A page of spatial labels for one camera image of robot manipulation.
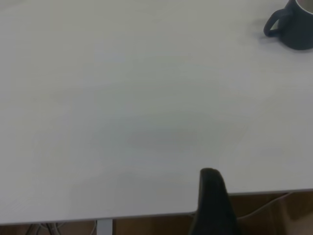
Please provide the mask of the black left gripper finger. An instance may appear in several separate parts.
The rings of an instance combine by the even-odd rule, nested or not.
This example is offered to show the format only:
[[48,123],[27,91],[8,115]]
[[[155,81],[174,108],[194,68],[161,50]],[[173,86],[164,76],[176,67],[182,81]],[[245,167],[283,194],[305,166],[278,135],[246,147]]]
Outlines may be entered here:
[[189,231],[190,235],[240,235],[237,217],[219,171],[200,171],[198,208]]

